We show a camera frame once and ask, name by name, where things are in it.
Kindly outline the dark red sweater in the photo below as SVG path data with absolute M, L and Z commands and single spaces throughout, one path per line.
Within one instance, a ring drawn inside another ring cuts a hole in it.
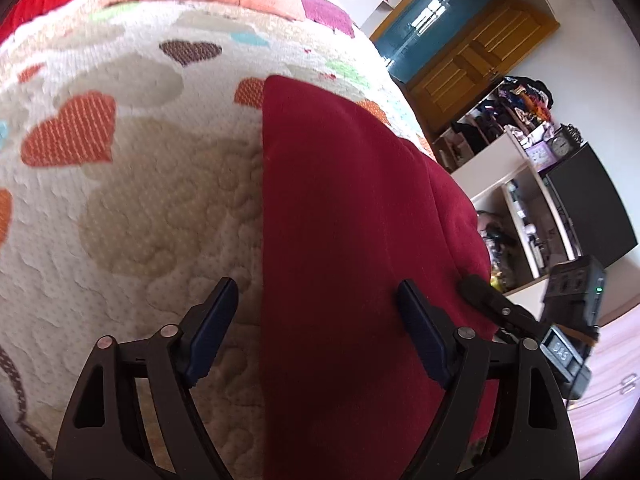
M 410 278 L 454 324 L 487 276 L 468 196 L 361 105 L 271 76 L 262 103 L 259 376 L 268 479 L 396 479 L 442 402 L 394 306 Z

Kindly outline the black television screen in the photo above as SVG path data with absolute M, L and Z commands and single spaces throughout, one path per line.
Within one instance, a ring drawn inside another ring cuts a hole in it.
M 588 143 L 544 170 L 542 180 L 581 255 L 608 268 L 638 245 L 620 194 Z

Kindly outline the small desk clock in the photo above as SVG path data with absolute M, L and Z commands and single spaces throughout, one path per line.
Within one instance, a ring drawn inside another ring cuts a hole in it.
M 560 128 L 555 130 L 554 135 L 547 142 L 552 154 L 557 159 L 573 154 L 583 143 L 582 134 L 572 124 L 560 125 Z

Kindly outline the white shelf unit with clutter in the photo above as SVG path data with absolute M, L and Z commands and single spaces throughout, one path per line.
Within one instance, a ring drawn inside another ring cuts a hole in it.
M 491 284 L 519 292 L 552 266 L 580 256 L 568 224 L 542 180 L 562 162 L 547 142 L 560 128 L 552 94 L 540 80 L 505 76 L 433 144 L 440 164 L 469 196 L 488 250 Z

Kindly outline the heart patterned quilt bedspread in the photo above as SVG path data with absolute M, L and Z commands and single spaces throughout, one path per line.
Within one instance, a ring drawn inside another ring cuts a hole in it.
M 428 153 L 363 32 L 198 0 L 74 0 L 1 48 L 1 414 L 50 471 L 99 336 L 145 338 L 224 276 L 238 313 L 193 397 L 237 479 L 262 474 L 262 86 L 357 103 Z

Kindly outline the wooden door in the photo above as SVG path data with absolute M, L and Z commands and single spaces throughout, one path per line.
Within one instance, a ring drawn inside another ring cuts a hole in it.
M 411 0 L 401 0 L 373 43 Z M 429 141 L 560 27 L 547 0 L 492 0 L 408 84 L 405 93 Z

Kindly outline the teal glass door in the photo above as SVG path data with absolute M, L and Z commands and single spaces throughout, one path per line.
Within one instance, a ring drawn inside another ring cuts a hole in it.
M 388 72 L 403 84 L 492 0 L 411 0 L 374 45 Z

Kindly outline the purple cushion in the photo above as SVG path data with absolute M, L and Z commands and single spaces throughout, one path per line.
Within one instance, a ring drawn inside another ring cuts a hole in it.
M 339 30 L 350 38 L 355 37 L 352 19 L 339 6 L 328 0 L 300 0 L 302 2 L 305 16 L 320 25 Z

